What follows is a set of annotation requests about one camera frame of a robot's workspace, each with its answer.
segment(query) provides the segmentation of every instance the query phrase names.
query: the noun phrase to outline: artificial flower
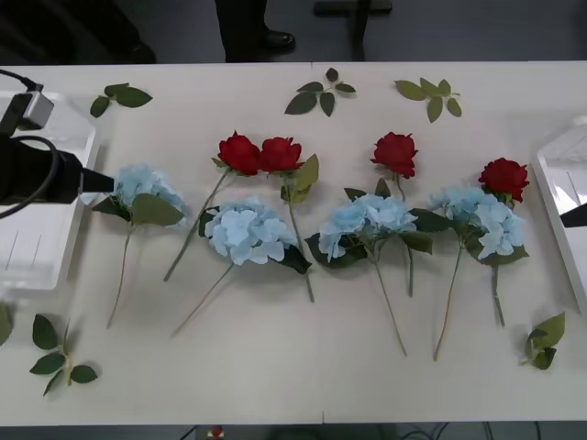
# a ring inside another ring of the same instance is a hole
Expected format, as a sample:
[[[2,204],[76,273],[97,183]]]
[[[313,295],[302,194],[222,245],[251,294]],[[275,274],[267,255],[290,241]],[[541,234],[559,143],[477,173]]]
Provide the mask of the artificial flower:
[[[272,209],[257,197],[242,202],[226,203],[206,211],[200,226],[200,236],[223,257],[230,257],[232,263],[223,275],[204,295],[195,309],[175,329],[173,335],[190,321],[208,295],[226,277],[235,265],[245,261],[265,264],[269,260],[306,274],[310,263],[295,247],[295,235]]]
[[[481,188],[467,186],[447,188],[440,194],[430,197],[430,209],[440,211],[448,219],[442,222],[443,226],[439,226],[440,223],[433,215],[431,219],[435,224],[431,226],[431,232],[439,232],[451,227],[459,237],[459,254],[450,284],[445,321],[434,353],[434,360],[437,360],[447,328],[450,297],[462,250],[467,249],[482,264],[490,264],[493,267],[527,257],[527,253],[523,246],[521,229],[523,220],[505,203],[497,200],[494,195],[485,193]],[[494,279],[493,297],[503,325],[504,318],[497,298],[496,283],[497,280]]]
[[[383,179],[377,188],[382,189],[382,193],[389,193]],[[365,193],[356,197],[356,194],[362,192],[350,188],[346,191],[351,202],[333,210],[328,221],[320,227],[319,233],[308,238],[306,242],[316,260],[331,269],[345,268],[361,259],[367,259],[373,264],[392,317],[395,334],[406,354],[379,269],[381,250],[389,238],[399,237],[409,248],[431,253],[432,240],[416,232],[414,221],[417,216],[412,215],[407,204],[401,200]],[[412,276],[413,272],[410,271],[410,283]]]
[[[222,176],[220,176],[220,179],[218,179],[216,182],[216,186],[210,195],[208,195],[208,197],[205,199],[198,216],[194,220],[192,228],[183,241],[183,246],[180,249],[179,254],[177,254],[177,257],[175,257],[171,267],[165,274],[165,277],[163,278],[164,281],[169,280],[173,274],[173,271],[182,259],[183,254],[192,241],[192,238],[194,238],[195,232],[198,230],[202,215],[210,204],[210,201],[216,195],[218,188],[220,188],[220,185],[224,179],[234,172],[241,176],[254,176],[259,172],[260,151],[246,136],[242,136],[235,131],[234,134],[227,140],[220,141],[219,147],[219,159],[212,158],[212,161],[219,169],[224,169],[224,172],[222,173]]]
[[[189,208],[182,195],[167,182],[163,172],[146,164],[136,164],[120,170],[115,178],[115,190],[94,206],[93,211],[116,215],[127,222],[127,240],[122,257],[120,282],[116,301],[108,319],[109,328],[122,292],[130,237],[143,225],[182,225],[189,214]]]
[[[485,165],[479,182],[497,195],[509,195],[512,199],[522,202],[522,190],[529,184],[527,165],[500,158]]]
[[[220,142],[218,158],[228,167],[245,176],[256,176],[259,172],[259,148],[248,137],[235,133]]]
[[[263,142],[260,152],[260,169],[266,172],[293,171],[300,168],[298,163],[302,146],[294,144],[293,137],[274,137]]]
[[[375,144],[375,159],[371,162],[381,164],[405,179],[415,176],[415,149],[412,135],[388,133]]]

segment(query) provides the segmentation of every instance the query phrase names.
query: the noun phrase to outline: rose bloom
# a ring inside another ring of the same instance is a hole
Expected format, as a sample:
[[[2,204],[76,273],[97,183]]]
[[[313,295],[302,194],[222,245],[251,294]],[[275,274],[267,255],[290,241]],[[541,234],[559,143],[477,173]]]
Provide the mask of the rose bloom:
[[[375,144],[375,159],[371,162],[384,165],[409,179],[415,176],[414,156],[417,152],[412,135],[389,133]]]
[[[220,142],[218,158],[246,176],[254,176],[259,172],[259,156],[259,148],[248,137],[236,131],[227,140]]]
[[[302,146],[294,144],[293,137],[274,137],[263,142],[260,153],[260,169],[267,172],[297,170]]]
[[[492,193],[511,194],[514,200],[522,202],[522,190],[529,184],[527,165],[500,158],[485,165],[479,182]]]

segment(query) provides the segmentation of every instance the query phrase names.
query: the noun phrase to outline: gray floor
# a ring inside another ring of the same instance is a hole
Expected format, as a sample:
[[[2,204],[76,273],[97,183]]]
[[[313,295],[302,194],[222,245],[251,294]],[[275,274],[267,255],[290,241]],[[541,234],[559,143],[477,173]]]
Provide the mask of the gray floor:
[[[159,62],[223,61],[213,0],[118,3]],[[298,42],[295,52],[275,61],[351,60],[348,21],[315,17],[313,4],[269,0],[266,23]],[[367,61],[585,60],[587,2],[393,0],[389,16],[370,19],[364,48]]]
[[[437,438],[442,423],[434,424],[348,424],[329,426],[225,426],[226,440],[398,440],[414,430],[424,430]],[[180,440],[190,426],[94,426],[55,428],[0,428],[2,440]],[[183,440],[207,438],[209,426],[199,427]],[[543,422],[542,440],[583,440],[587,423]],[[426,440],[421,434],[410,440]],[[451,423],[440,440],[537,440],[533,423],[491,423],[491,433],[483,423]]]

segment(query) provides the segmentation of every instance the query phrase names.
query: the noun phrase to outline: white table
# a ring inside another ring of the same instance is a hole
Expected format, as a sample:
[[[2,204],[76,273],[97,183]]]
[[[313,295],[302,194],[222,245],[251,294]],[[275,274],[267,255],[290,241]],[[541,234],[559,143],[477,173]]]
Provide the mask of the white table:
[[[329,66],[356,86],[331,118],[318,109],[284,115],[295,90]],[[379,178],[369,162],[389,131],[414,133],[417,177],[404,184],[413,205],[430,192],[476,176],[489,160],[528,163],[533,145],[587,109],[587,63],[363,63],[152,67],[15,68],[47,91],[77,98],[110,83],[131,82],[152,103],[108,110],[112,141],[97,169],[115,173],[144,160],[166,170],[198,207],[218,178],[209,158],[236,129],[258,145],[293,136],[304,157],[317,153],[321,180],[298,210],[309,237],[344,186],[369,190]],[[424,103],[405,100],[393,80],[446,78],[461,93],[463,118],[426,119]],[[0,88],[18,84],[0,78]],[[416,256],[415,293],[405,293],[401,253],[385,256],[384,277],[408,357],[397,346],[373,270],[342,272],[315,265],[316,304],[303,279],[279,265],[248,264],[227,277],[217,296],[181,334],[172,329],[225,269],[202,240],[168,283],[162,277],[183,235],[148,233],[131,241],[125,300],[113,327],[124,226],[84,216],[67,285],[47,300],[22,305],[0,348],[0,424],[317,424],[587,417],[587,325],[577,311],[537,185],[516,208],[526,223],[531,258],[500,269],[507,326],[496,322],[490,271],[466,257],[455,287],[438,362],[434,344],[456,258],[449,235],[435,255]],[[259,193],[285,215],[278,184],[235,178],[218,201]],[[519,367],[520,341],[532,325],[562,310],[567,333],[548,372]],[[46,380],[28,373],[42,355],[30,338],[36,312],[70,315],[79,330],[77,361],[101,377],[41,398]]]

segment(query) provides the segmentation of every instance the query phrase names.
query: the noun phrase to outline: white tray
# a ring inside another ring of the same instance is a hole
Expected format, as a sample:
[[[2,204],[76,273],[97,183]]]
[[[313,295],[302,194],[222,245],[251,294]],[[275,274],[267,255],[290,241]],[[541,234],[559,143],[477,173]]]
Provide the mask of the white tray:
[[[532,161],[550,223],[582,314],[587,314],[587,226],[566,228],[560,215],[587,204],[587,116],[548,137]]]
[[[14,93],[0,92],[0,115]],[[99,144],[89,115],[62,95],[45,93],[55,104],[48,124],[39,131],[21,132],[47,138],[57,149],[73,153],[84,167],[93,167]],[[38,142],[28,142],[44,149]],[[7,207],[0,206],[0,211]],[[51,291],[67,275],[83,205],[32,204],[0,220],[0,296],[18,296],[22,289]]]

